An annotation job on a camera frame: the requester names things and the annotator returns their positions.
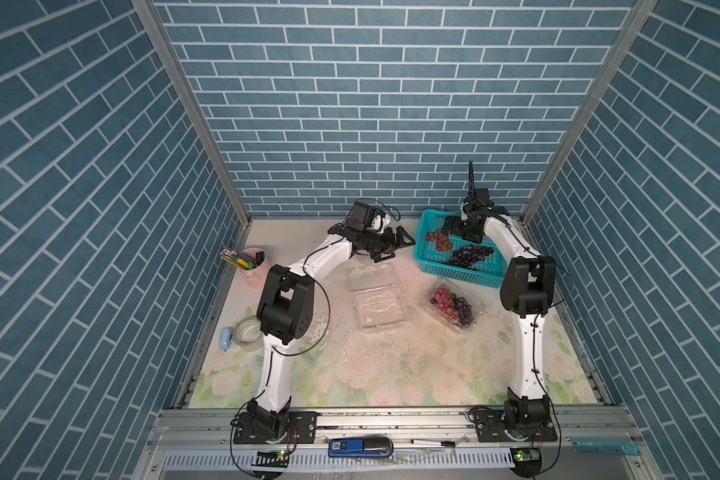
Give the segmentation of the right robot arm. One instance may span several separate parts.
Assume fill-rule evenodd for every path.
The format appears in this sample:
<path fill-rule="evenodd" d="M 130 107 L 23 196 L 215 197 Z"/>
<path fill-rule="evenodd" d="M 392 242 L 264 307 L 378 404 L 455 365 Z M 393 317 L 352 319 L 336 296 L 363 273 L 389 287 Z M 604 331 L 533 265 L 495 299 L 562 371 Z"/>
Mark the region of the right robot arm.
<path fill-rule="evenodd" d="M 543 382 L 542 333 L 553 306 L 556 261 L 530 244 L 485 188 L 468 188 L 460 216 L 449 218 L 446 230 L 472 243 L 490 239 L 507 263 L 500 300 L 511 313 L 515 347 L 505 423 L 509 428 L 549 423 L 552 405 Z"/>

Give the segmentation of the blue black handheld device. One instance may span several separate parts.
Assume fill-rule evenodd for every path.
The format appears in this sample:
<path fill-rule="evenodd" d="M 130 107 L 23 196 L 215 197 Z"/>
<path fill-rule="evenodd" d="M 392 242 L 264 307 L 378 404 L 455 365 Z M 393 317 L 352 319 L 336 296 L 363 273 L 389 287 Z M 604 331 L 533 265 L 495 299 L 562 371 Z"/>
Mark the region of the blue black handheld device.
<path fill-rule="evenodd" d="M 331 439 L 329 458 L 387 459 L 393 455 L 394 444 L 386 436 L 362 436 Z"/>

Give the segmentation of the coloured pens bundle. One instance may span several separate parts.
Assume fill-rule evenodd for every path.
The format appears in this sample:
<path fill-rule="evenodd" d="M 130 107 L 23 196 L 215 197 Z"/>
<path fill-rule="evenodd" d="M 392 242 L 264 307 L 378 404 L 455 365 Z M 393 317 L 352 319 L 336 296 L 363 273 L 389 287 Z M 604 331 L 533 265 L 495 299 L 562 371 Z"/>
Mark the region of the coloured pens bundle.
<path fill-rule="evenodd" d="M 255 260 L 247 255 L 241 254 L 231 248 L 224 247 L 221 250 L 220 257 L 222 260 L 235 265 L 242 270 L 253 270 L 257 264 Z"/>

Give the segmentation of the teal metal bracket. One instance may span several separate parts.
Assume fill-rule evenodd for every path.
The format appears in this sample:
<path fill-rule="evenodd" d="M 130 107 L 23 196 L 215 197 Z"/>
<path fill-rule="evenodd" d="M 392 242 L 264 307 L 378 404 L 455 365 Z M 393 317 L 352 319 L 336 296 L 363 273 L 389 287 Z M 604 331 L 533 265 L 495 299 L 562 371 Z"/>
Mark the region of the teal metal bracket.
<path fill-rule="evenodd" d="M 631 440 L 572 438 L 570 442 L 577 452 L 622 456 L 640 455 L 638 446 Z"/>

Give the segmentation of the clear clamshell container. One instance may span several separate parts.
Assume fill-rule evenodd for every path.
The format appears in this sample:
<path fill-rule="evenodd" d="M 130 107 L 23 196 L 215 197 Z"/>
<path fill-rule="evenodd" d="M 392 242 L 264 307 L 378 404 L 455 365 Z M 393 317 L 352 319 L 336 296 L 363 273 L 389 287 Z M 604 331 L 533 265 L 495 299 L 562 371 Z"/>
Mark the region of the clear clamshell container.
<path fill-rule="evenodd" d="M 361 329 L 386 329 L 408 320 L 405 294 L 393 265 L 379 263 L 351 268 L 347 278 Z"/>
<path fill-rule="evenodd" d="M 425 291 L 421 302 L 431 316 L 458 332 L 471 330 L 485 310 L 480 299 L 442 277 Z"/>

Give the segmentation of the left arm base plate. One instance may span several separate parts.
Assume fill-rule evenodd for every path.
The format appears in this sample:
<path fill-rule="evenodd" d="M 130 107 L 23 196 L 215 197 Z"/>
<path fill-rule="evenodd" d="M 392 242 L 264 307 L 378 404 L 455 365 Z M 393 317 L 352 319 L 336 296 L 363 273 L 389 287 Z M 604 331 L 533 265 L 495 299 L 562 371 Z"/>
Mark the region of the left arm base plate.
<path fill-rule="evenodd" d="M 233 443 L 236 445 L 263 445 L 285 443 L 291 435 L 291 443 L 313 444 L 317 428 L 316 411 L 289 411 L 287 414 L 252 414 L 244 411 L 235 421 Z"/>

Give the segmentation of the dark purple grape bunch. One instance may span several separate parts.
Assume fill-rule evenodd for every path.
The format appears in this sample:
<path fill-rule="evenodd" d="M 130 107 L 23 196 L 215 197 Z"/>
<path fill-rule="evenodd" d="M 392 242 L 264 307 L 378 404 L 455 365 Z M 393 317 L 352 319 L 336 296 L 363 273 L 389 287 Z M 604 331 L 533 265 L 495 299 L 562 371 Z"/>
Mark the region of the dark purple grape bunch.
<path fill-rule="evenodd" d="M 472 305 L 463 296 L 453 294 L 455 307 L 458 310 L 458 316 L 451 317 L 454 324 L 461 329 L 466 329 L 474 323 L 474 314 Z"/>

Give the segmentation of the small blue object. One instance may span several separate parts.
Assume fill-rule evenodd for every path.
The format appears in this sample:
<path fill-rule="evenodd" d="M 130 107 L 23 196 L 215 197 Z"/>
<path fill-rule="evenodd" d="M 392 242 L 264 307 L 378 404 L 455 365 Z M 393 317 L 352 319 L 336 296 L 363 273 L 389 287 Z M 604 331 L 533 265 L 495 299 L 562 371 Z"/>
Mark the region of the small blue object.
<path fill-rule="evenodd" d="M 233 344 L 233 329 L 231 327 L 225 327 L 221 330 L 219 336 L 219 349 L 226 352 L 230 349 Z"/>

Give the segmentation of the aluminium front rail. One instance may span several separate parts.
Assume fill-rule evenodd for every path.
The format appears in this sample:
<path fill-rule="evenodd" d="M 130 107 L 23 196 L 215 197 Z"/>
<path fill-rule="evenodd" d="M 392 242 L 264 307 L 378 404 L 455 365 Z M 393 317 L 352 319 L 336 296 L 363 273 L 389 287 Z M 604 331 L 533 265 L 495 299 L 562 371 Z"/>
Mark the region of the aluminium front rail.
<path fill-rule="evenodd" d="M 554 442 L 480 443 L 464 407 L 297 409 L 318 414 L 313 444 L 236 445 L 232 410 L 164 410 L 137 464 L 137 479 L 657 479 L 626 408 L 562 406 Z M 329 458 L 331 439 L 386 436 L 387 459 Z M 572 438 L 631 440 L 639 456 L 577 452 Z M 449 440 L 455 448 L 417 446 Z"/>

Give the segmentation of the white tape roll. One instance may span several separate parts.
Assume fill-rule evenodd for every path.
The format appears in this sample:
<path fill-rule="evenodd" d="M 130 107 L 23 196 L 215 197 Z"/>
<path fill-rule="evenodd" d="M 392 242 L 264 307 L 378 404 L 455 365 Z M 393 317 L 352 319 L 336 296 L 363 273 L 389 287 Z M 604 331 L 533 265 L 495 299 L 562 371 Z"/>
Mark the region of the white tape roll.
<path fill-rule="evenodd" d="M 234 328 L 232 339 L 245 352 L 254 352 L 263 347 L 261 322 L 255 317 L 241 320 Z"/>

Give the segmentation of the black marker pen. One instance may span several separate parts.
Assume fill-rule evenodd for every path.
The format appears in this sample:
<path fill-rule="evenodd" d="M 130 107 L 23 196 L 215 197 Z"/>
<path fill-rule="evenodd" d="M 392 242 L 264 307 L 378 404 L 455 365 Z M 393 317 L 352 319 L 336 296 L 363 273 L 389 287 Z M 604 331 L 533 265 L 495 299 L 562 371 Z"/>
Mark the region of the black marker pen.
<path fill-rule="evenodd" d="M 457 442 L 449 440 L 412 439 L 411 444 L 417 446 L 455 448 Z"/>

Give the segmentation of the dark grape bunch middle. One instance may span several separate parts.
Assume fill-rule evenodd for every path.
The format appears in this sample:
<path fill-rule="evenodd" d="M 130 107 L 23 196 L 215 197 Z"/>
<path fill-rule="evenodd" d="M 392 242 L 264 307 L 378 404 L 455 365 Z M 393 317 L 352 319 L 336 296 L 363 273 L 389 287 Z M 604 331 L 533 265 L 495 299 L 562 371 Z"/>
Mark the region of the dark grape bunch middle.
<path fill-rule="evenodd" d="M 492 247 L 467 245 L 453 252 L 447 264 L 457 268 L 473 270 L 474 265 L 485 261 L 494 254 Z"/>

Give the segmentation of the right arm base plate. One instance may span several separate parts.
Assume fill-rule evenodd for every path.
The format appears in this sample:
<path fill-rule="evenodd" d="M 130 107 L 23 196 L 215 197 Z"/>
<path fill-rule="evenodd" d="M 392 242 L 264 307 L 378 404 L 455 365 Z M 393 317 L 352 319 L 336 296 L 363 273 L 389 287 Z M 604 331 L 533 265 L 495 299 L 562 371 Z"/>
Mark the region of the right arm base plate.
<path fill-rule="evenodd" d="M 473 424 L 480 443 L 533 442 L 546 443 L 559 439 L 552 420 L 513 420 L 503 410 L 474 406 L 465 412 Z"/>

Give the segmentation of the pink pen cup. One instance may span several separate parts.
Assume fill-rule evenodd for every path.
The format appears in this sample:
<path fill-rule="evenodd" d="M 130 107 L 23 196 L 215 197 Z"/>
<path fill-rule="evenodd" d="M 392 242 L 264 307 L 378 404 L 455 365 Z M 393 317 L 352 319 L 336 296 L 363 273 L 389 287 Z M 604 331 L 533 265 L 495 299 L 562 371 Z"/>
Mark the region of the pink pen cup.
<path fill-rule="evenodd" d="M 270 270 L 266 253 L 260 248 L 251 247 L 241 250 L 240 255 L 251 265 L 250 269 L 244 271 L 245 281 L 251 288 L 261 290 Z"/>

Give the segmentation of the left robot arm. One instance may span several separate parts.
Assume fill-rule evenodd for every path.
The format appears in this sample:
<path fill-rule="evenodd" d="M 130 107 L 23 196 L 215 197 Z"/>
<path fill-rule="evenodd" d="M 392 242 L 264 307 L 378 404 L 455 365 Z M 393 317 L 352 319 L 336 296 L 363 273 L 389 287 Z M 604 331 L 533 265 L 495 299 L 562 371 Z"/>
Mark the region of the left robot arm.
<path fill-rule="evenodd" d="M 397 224 L 400 219 L 394 207 L 359 199 L 327 230 L 318 247 L 289 266 L 275 264 L 269 269 L 256 312 L 263 336 L 263 373 L 247 406 L 251 415 L 260 421 L 288 415 L 293 359 L 309 351 L 295 351 L 295 341 L 312 323 L 315 291 L 325 290 L 320 281 L 358 253 L 378 263 L 414 246 L 413 237 Z"/>

